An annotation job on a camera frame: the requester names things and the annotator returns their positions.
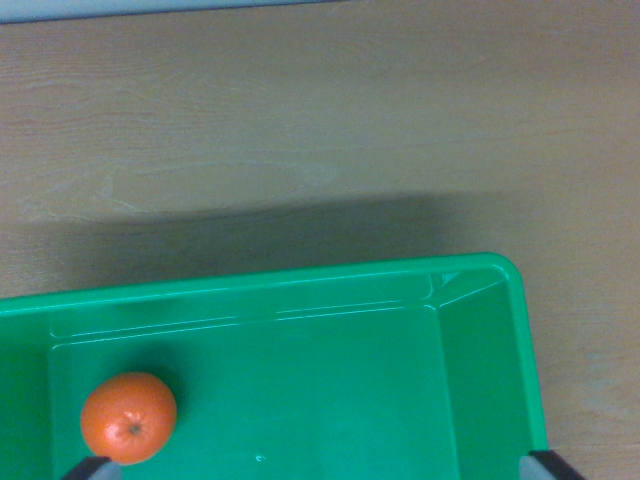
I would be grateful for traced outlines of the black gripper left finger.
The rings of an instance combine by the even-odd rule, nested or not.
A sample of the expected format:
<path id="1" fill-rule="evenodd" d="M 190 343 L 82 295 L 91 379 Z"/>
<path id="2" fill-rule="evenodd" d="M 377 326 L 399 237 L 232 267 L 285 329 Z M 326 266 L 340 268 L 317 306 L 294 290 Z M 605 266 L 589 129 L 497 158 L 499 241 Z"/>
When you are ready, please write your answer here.
<path id="1" fill-rule="evenodd" d="M 61 477 L 61 480 L 120 480 L 121 465 L 108 457 L 88 456 Z"/>

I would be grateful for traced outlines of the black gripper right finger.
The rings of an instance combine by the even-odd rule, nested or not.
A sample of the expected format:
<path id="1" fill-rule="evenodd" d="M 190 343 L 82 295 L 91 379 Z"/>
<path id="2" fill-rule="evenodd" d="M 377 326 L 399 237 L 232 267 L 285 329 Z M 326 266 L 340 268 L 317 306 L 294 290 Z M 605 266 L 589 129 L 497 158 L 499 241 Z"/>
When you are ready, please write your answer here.
<path id="1" fill-rule="evenodd" d="M 586 480 L 553 450 L 534 450 L 519 461 L 520 480 Z"/>

